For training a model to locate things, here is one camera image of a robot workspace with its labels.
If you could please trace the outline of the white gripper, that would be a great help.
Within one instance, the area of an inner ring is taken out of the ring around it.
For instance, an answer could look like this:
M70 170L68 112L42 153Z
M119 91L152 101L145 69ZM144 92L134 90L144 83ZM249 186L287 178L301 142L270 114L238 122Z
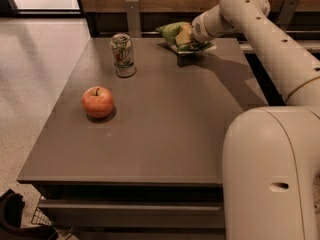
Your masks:
M234 32L235 27L223 18L220 7L216 5L197 16L191 25L189 23L182 24L175 41L177 46L181 46L191 43L193 37L199 42L206 42Z

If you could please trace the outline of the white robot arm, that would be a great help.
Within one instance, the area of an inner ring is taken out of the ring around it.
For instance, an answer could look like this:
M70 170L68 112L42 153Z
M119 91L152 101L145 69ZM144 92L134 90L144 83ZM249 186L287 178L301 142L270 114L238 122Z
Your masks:
M268 0L219 0L192 22L196 40L244 34L284 99L238 116L224 139L227 240L319 240L319 61L272 23Z

